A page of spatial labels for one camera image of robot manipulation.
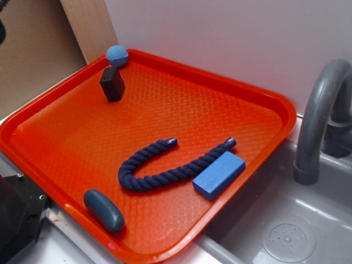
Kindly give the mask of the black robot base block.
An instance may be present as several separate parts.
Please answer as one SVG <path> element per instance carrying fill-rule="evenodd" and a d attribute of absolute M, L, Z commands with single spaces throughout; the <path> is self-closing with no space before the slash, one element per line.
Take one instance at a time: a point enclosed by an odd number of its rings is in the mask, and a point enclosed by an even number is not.
<path fill-rule="evenodd" d="M 1 177 L 1 263 L 14 263 L 36 245 L 48 196 L 28 176 Z"/>

